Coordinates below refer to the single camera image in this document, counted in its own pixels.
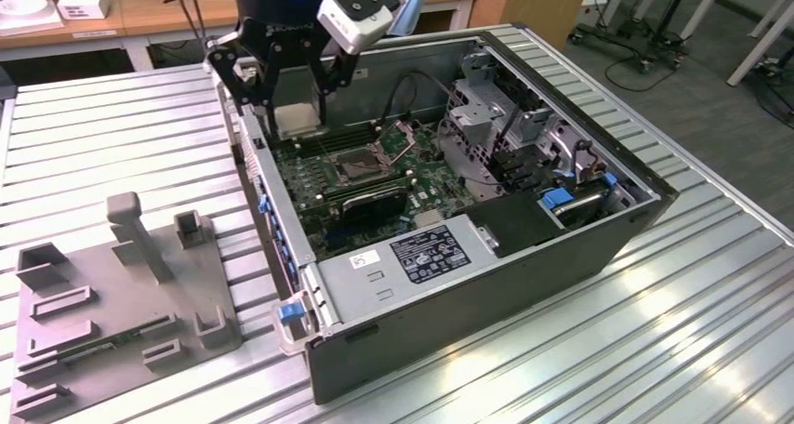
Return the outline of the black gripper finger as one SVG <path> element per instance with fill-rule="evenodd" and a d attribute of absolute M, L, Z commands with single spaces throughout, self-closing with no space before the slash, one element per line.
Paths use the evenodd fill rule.
<path fill-rule="evenodd" d="M 278 84 L 278 41 L 271 26 L 244 19 L 224 37 L 207 43 L 207 61 L 228 89 L 239 107 L 251 104 L 263 108 L 267 125 L 260 129 L 267 137 L 277 136 L 274 92 Z M 258 65 L 256 76 L 244 80 L 235 71 L 240 53 L 246 52 Z"/>
<path fill-rule="evenodd" d="M 327 122 L 327 97 L 339 87 L 350 86 L 361 55 L 349 54 L 339 48 L 327 68 L 322 62 L 325 44 L 318 39 L 303 39 L 302 49 L 314 79 L 315 108 L 323 125 Z"/>

